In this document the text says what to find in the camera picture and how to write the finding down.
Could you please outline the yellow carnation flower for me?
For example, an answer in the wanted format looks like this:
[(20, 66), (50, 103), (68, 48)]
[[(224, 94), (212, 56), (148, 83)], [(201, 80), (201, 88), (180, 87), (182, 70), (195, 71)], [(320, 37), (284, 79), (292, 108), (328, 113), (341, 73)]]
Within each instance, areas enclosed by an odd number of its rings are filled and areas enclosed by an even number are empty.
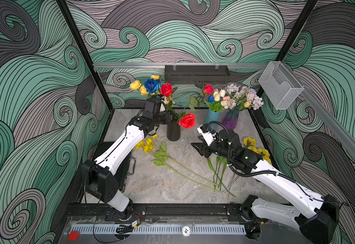
[(269, 151), (266, 150), (266, 149), (263, 149), (263, 148), (258, 148), (257, 149), (257, 153), (263, 158), (269, 158), (270, 157)]
[(255, 153), (258, 153), (258, 152), (259, 152), (258, 149), (257, 149), (256, 147), (254, 147), (254, 146), (249, 146), (248, 149), (249, 149), (249, 150), (252, 150), (252, 151), (255, 152)]
[(272, 165), (272, 161), (270, 157), (264, 157), (264, 160), (266, 160), (270, 165)]
[(245, 137), (243, 139), (243, 144), (245, 147), (256, 146), (256, 140), (251, 137)]

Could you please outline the purple glass vase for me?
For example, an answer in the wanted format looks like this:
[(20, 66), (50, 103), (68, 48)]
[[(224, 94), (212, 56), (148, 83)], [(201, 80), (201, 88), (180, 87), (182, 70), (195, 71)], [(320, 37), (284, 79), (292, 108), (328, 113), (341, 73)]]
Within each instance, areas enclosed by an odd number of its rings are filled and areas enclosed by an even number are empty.
[(227, 114), (222, 120), (222, 124), (231, 130), (234, 130), (237, 127), (239, 120), (239, 110), (228, 110)]

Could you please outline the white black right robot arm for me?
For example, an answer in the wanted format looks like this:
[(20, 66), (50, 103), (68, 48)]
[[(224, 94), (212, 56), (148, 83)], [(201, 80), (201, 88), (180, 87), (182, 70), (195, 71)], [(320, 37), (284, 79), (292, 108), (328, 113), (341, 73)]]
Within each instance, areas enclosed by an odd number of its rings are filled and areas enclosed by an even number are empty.
[(225, 158), (227, 167), (242, 178), (254, 178), (288, 201), (279, 204), (249, 196), (242, 205), (248, 219), (267, 219), (298, 230), (313, 244), (328, 244), (339, 223), (341, 203), (332, 195), (323, 196), (299, 184), (273, 167), (268, 160), (240, 143), (233, 130), (223, 127), (216, 132), (210, 122), (197, 128), (200, 142), (192, 143), (198, 153), (209, 158)]

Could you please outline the orange tulip stem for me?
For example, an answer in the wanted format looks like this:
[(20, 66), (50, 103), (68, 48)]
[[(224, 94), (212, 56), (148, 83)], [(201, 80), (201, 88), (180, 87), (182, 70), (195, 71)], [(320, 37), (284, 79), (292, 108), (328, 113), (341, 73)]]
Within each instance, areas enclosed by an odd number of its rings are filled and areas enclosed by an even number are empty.
[[(209, 169), (212, 171), (213, 175), (214, 175), (214, 168), (216, 166), (216, 162), (213, 163), (212, 160), (210, 158), (207, 159), (207, 163), (208, 163), (208, 167)], [(235, 197), (235, 195), (230, 191), (230, 187), (227, 187), (224, 183), (222, 185), (222, 190), (220, 192), (227, 192), (229, 195), (231, 195), (232, 197)]]

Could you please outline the black vase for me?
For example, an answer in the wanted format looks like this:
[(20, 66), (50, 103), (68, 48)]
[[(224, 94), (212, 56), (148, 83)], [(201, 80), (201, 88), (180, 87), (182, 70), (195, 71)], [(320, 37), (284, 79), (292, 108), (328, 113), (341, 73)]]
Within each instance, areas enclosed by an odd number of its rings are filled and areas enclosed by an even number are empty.
[(177, 121), (167, 125), (167, 139), (169, 141), (178, 141), (181, 137), (181, 127)]

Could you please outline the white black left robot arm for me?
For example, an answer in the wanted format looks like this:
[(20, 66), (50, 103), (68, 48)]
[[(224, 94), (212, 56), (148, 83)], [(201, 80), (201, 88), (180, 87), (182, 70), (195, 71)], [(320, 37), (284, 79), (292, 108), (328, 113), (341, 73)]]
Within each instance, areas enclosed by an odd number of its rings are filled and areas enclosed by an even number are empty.
[(112, 146), (93, 161), (83, 163), (84, 191), (115, 209), (119, 219), (129, 219), (133, 202), (119, 190), (115, 174), (138, 143), (155, 128), (171, 122), (172, 112), (167, 105), (160, 99), (148, 98), (142, 112), (131, 118)]

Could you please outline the yellow tulip single stem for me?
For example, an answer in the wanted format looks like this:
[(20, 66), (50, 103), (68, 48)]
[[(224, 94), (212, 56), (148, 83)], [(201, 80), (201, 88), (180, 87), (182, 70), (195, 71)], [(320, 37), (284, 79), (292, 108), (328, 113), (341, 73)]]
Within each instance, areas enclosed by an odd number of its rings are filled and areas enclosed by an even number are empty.
[(216, 158), (216, 166), (214, 168), (214, 175), (213, 175), (213, 182), (214, 182), (214, 189), (215, 190), (219, 189), (218, 180), (220, 179), (219, 173), (220, 173), (220, 169), (221, 169), (222, 164), (223, 164), (223, 158), (220, 157), (220, 156), (217, 156), (217, 158)]

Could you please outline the teal ceramic vase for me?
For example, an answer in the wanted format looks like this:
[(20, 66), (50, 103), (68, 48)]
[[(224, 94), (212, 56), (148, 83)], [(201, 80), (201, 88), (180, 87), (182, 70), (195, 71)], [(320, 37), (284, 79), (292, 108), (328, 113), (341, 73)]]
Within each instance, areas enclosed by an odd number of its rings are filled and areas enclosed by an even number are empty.
[(214, 112), (212, 110), (208, 110), (204, 124), (209, 124), (212, 121), (219, 121), (221, 112)]

